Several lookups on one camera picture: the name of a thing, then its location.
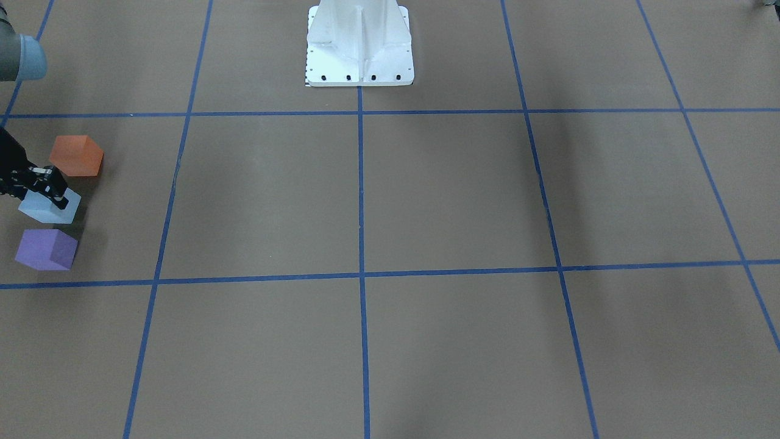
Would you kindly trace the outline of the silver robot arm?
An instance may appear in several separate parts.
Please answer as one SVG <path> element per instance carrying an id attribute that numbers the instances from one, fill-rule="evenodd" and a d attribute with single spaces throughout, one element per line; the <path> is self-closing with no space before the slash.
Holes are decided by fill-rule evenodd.
<path id="1" fill-rule="evenodd" d="M 38 80 L 47 73 L 47 59 L 40 43 L 27 34 L 17 33 L 5 8 L 1 8 L 1 81 Z M 68 184 L 54 166 L 33 164 L 22 145 L 1 128 L 1 193 L 23 201 L 36 193 L 55 208 L 64 210 Z"/>

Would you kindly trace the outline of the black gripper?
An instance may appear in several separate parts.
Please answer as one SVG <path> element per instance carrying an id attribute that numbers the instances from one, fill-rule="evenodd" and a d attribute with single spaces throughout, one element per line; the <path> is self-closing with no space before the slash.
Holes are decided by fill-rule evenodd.
<path id="1" fill-rule="evenodd" d="M 24 172 L 24 185 L 12 178 L 12 172 Z M 55 166 L 35 167 L 27 159 L 24 147 L 1 127 L 1 193 L 13 198 L 25 198 L 27 190 L 44 196 L 60 210 L 67 208 L 68 184 Z"/>

